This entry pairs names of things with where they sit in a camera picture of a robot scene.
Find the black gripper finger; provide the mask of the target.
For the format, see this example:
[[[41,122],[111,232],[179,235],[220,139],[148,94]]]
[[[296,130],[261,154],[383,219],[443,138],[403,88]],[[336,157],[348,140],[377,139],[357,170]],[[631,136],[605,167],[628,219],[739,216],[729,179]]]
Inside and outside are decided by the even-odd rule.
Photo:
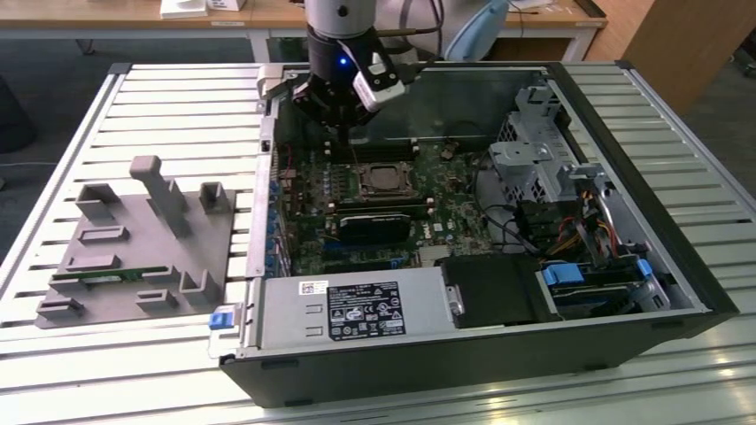
[[[352,128],[364,127],[372,118],[375,112],[369,112],[364,107],[341,107],[340,108],[340,162],[349,163],[353,161],[352,147],[349,144],[349,131]]]
[[[337,159],[343,151],[343,124],[340,121],[339,100],[339,95],[327,81],[305,81],[295,88],[295,106],[329,134],[329,147],[327,149],[331,159]]]

